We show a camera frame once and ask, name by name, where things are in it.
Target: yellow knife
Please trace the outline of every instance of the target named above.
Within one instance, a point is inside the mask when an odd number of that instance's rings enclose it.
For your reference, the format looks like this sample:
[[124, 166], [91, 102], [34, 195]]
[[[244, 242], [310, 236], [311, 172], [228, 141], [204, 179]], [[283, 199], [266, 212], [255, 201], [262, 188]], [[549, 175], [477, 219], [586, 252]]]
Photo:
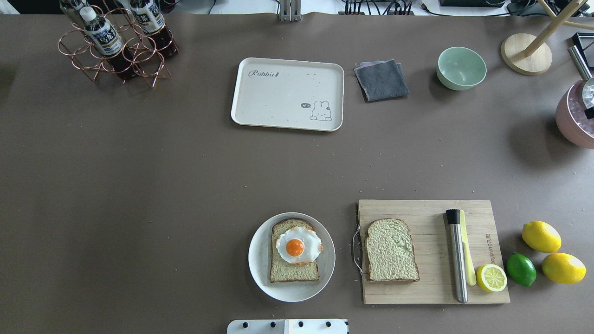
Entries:
[[466, 233], [466, 219], [464, 210], [460, 210], [460, 227], [462, 228], [462, 244], [464, 245], [464, 265], [466, 268], [466, 283], [468, 285], [476, 284], [475, 265], [470, 256], [470, 247], [468, 246], [468, 234]]

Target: pink container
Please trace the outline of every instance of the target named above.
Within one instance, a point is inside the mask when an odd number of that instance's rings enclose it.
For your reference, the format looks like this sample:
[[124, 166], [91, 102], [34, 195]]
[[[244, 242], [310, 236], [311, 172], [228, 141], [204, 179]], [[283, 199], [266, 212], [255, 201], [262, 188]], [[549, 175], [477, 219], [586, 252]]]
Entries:
[[561, 133], [575, 145], [594, 149], [594, 119], [587, 119], [582, 101], [585, 81], [573, 84], [557, 105], [556, 121]]

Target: lemon slice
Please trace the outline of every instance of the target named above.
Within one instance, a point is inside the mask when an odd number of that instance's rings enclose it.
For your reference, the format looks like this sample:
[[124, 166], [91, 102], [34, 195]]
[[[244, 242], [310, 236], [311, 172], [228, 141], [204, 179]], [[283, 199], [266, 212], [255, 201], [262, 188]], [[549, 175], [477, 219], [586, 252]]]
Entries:
[[507, 286], [507, 276], [503, 268], [489, 263], [477, 270], [476, 283], [486, 292], [498, 292]]

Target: metal handle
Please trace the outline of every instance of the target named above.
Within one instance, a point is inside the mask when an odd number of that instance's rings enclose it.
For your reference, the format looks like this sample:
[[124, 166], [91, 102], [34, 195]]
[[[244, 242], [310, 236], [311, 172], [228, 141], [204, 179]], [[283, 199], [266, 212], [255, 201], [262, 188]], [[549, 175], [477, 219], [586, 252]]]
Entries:
[[582, 58], [577, 46], [574, 45], [568, 48], [567, 51], [569, 51], [569, 55], [573, 59], [573, 63], [576, 65], [582, 79], [588, 81], [588, 79], [592, 78], [592, 73], [590, 73], [590, 69], [588, 69], [588, 65], [584, 61], [584, 58]]
[[361, 274], [361, 278], [363, 278], [363, 269], [361, 269], [361, 266], [359, 265], [359, 263], [357, 262], [357, 258], [355, 257], [355, 238], [357, 237], [357, 235], [359, 235], [359, 240], [361, 239], [361, 234], [359, 233], [361, 231], [361, 225], [357, 224], [357, 230], [355, 231], [355, 234], [353, 235], [353, 262], [355, 262], [355, 266], [357, 266], [357, 268], [359, 269], [359, 274]]

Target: bread slice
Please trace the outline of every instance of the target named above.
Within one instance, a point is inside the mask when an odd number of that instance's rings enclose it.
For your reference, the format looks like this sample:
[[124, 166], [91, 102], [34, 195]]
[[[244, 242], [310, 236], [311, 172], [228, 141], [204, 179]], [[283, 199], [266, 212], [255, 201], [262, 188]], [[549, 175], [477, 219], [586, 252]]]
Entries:
[[402, 220], [384, 218], [369, 224], [365, 249], [370, 281], [416, 282], [420, 279], [410, 230]]
[[270, 283], [286, 282], [309, 282], [319, 281], [318, 263], [316, 261], [307, 264], [290, 264], [280, 257], [276, 250], [276, 240], [293, 226], [307, 226], [314, 229], [311, 224], [302, 219], [285, 219], [272, 226], [272, 237], [270, 238]]

